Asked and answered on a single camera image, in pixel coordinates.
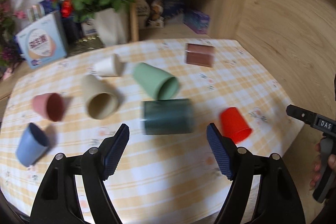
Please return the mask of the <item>right hand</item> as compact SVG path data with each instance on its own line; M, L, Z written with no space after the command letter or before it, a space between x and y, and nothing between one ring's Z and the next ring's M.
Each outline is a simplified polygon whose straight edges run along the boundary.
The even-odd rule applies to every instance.
M336 163L335 163L335 155L331 154L328 158L328 165L331 168L331 170L335 173L336 171ZM312 177L311 177L311 181L310 181L310 190L312 190L313 188L315 188L316 183L319 181L319 179L321 178L321 157L317 156L315 158L315 160L313 161L313 171L312 171Z

